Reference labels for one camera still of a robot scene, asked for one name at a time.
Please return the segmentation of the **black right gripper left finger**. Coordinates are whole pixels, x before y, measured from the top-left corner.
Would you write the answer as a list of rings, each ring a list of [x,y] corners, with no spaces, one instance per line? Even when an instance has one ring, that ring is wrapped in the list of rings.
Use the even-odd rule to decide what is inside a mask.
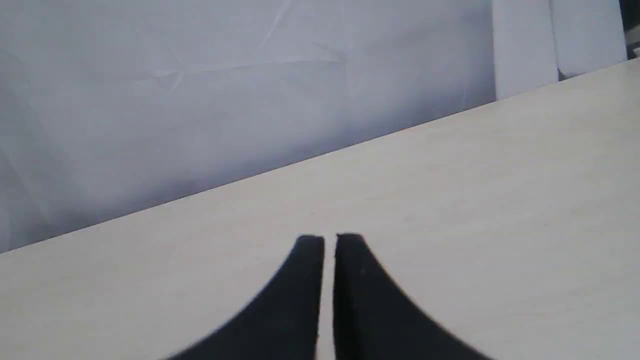
[[[244,309],[174,360],[315,359],[324,260],[323,237],[301,235]]]

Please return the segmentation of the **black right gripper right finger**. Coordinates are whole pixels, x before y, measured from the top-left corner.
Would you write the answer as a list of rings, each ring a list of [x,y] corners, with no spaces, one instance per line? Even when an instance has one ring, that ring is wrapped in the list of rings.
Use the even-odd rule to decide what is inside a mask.
[[[398,287],[360,234],[338,234],[333,341],[338,360],[484,360]]]

